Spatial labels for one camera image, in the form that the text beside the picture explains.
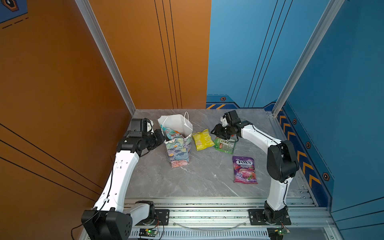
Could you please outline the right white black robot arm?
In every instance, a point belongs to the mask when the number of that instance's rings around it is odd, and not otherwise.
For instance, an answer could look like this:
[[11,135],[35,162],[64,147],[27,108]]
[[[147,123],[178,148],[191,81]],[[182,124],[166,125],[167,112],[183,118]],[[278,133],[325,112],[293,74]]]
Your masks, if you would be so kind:
[[262,219],[269,225],[280,224],[286,220],[288,189],[300,168],[292,142],[273,138],[247,121],[225,127],[217,124],[211,134],[223,140],[229,140],[231,136],[243,138],[267,154],[267,171],[271,177],[271,186]]

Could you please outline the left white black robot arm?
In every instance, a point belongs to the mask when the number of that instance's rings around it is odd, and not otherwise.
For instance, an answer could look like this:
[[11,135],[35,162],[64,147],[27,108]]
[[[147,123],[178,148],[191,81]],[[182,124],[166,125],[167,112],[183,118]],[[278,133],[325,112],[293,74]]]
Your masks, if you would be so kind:
[[115,159],[104,190],[91,210],[83,212],[81,222],[92,240],[127,240],[132,227],[155,219],[152,201],[138,201],[128,211],[124,203],[134,168],[143,150],[151,151],[165,141],[161,130],[148,133],[130,131],[117,145]]

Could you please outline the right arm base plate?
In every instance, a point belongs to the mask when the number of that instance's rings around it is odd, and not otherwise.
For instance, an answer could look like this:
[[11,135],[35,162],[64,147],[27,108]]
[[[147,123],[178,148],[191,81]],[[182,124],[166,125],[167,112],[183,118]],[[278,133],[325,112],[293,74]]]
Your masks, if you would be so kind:
[[272,211],[270,209],[249,209],[248,214],[252,226],[277,226],[281,224],[290,226],[292,224],[287,208],[280,211]]

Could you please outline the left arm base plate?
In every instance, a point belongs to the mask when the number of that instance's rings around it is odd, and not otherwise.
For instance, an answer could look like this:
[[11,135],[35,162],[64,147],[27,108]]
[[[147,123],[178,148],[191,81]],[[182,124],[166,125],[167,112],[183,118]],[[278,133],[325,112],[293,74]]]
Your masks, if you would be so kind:
[[170,210],[169,209],[160,209],[155,210],[155,218],[153,220],[144,220],[142,222],[145,226],[154,226],[158,222],[161,222],[164,226],[169,224],[170,219]]

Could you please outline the circuit board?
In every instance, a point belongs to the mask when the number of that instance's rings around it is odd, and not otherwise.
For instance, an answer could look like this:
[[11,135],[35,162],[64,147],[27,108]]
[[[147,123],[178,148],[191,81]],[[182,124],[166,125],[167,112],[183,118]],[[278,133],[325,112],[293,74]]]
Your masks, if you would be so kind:
[[159,234],[158,230],[155,229],[140,229],[139,230],[139,239],[149,239],[152,240]]
[[287,228],[284,229],[267,229],[270,240],[283,240],[284,236],[290,234],[291,231]]

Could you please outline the teal snack bag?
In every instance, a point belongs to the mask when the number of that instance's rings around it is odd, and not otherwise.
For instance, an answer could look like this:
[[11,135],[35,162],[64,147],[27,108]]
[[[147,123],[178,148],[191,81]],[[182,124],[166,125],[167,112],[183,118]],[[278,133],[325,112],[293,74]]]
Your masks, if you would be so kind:
[[168,141],[183,137],[182,134],[180,134],[178,131],[175,131],[171,128],[161,126],[161,129]]

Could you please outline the yellow green snack bag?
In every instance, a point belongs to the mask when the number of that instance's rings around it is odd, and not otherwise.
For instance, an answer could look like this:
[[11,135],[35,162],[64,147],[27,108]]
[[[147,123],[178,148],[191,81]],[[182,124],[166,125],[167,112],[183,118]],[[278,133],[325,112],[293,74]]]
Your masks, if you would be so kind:
[[193,133],[193,139],[195,141],[197,151],[205,150],[215,145],[208,129],[205,129],[202,132]]

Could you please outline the purple Fox's bag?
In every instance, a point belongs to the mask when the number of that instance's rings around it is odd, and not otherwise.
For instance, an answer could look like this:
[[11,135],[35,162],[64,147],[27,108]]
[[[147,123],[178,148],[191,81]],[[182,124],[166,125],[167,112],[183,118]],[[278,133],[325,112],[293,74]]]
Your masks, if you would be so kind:
[[255,161],[250,157],[233,156],[234,182],[242,184],[257,184]]

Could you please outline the aluminium rail frame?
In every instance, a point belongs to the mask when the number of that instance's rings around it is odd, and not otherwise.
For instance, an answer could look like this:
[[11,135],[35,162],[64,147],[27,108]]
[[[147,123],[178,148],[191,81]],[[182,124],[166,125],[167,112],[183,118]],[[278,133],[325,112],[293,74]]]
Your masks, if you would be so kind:
[[164,225],[157,239],[256,239],[283,232],[288,239],[341,240],[328,209],[308,192],[288,197],[282,220],[268,224],[263,198],[151,198]]

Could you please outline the left circuit board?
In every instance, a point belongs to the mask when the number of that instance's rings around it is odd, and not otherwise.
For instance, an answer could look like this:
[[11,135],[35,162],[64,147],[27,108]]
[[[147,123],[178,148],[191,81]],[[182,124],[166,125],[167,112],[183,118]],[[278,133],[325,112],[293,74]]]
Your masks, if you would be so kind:
[[158,230],[155,229],[140,229],[139,230],[139,239],[149,239],[152,240],[159,234]]

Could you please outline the floral paper gift bag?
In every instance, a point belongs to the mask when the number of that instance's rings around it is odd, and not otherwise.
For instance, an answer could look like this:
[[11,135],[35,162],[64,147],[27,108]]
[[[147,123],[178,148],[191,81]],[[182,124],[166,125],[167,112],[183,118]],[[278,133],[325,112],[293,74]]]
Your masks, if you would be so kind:
[[185,112],[184,115],[177,114],[161,116],[158,119],[158,123],[160,124],[160,128],[161,126],[171,128],[178,131],[183,136],[182,138],[170,141],[166,138],[164,142],[172,168],[188,165],[190,163],[190,153],[193,140],[193,125],[189,121],[189,113]]

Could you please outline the green white snack bag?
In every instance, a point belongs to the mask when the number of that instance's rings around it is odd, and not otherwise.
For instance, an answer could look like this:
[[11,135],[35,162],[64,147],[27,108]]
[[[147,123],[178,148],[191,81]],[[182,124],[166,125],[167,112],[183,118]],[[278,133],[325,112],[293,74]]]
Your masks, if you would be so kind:
[[227,154],[233,154],[236,146],[236,142],[229,142],[218,137],[215,138],[214,144],[217,151]]

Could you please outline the right circuit board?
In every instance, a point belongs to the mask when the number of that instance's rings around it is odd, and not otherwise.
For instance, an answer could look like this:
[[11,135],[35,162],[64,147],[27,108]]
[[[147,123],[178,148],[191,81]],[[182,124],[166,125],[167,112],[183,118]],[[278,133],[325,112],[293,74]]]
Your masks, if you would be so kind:
[[284,229],[267,229],[270,240],[283,240],[284,236],[290,234],[291,231],[287,228]]

